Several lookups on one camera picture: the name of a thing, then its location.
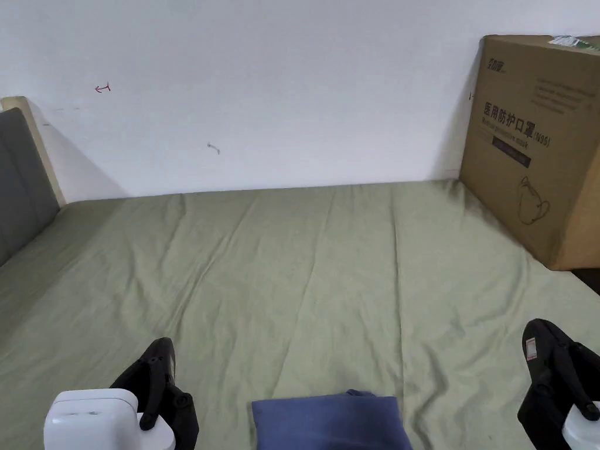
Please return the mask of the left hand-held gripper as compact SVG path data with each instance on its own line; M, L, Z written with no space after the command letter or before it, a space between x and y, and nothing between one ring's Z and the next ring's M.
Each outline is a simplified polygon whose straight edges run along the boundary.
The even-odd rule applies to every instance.
M173 342L163 337L110 388L60 393L45 419L44 448L195 449L195 405L175 385L175 366Z

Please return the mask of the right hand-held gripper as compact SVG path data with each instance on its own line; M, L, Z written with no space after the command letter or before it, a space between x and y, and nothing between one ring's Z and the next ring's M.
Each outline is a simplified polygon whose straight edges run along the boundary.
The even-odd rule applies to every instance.
M599 356L545 319L523 332L531 384L517 418L535 449L599 450Z

